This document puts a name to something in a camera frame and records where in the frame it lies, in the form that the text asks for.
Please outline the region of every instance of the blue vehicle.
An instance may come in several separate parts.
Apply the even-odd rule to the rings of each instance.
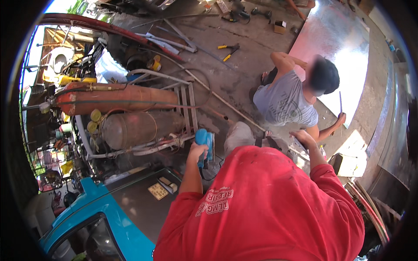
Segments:
[[[40,239],[58,261],[152,260],[158,234],[176,194],[157,200],[148,190],[165,177],[180,186],[167,168],[145,169],[111,183],[80,180],[84,192]]]

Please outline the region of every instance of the gas cylinder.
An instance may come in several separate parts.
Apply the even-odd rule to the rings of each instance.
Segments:
[[[101,133],[109,147],[122,150],[179,133],[183,128],[184,117],[178,112],[138,111],[108,116]]]
[[[94,109],[106,113],[112,109],[147,111],[174,108],[173,105],[149,101],[177,104],[178,97],[173,91],[136,85],[71,82],[56,94],[55,99],[56,105],[69,116],[90,114]]]

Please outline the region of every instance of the red shirt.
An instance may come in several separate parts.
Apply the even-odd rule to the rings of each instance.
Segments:
[[[236,148],[204,196],[177,196],[154,260],[354,260],[359,209],[331,165],[310,176],[276,149]]]

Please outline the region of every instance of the man in gray t-shirt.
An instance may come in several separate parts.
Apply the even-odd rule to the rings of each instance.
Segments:
[[[318,113],[313,107],[316,97],[338,88],[338,71],[332,62],[320,55],[315,55],[309,63],[286,53],[272,53],[270,57],[275,68],[270,73],[263,73],[261,86],[252,99],[267,121],[277,126],[287,122],[304,124],[317,142],[345,122],[345,113],[340,113],[331,127],[319,131]],[[304,82],[295,73],[296,65],[306,71]]]

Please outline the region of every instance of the dark hair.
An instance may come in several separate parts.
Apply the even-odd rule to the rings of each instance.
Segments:
[[[339,75],[335,65],[328,59],[317,59],[312,67],[309,86],[315,91],[334,92],[339,86]]]

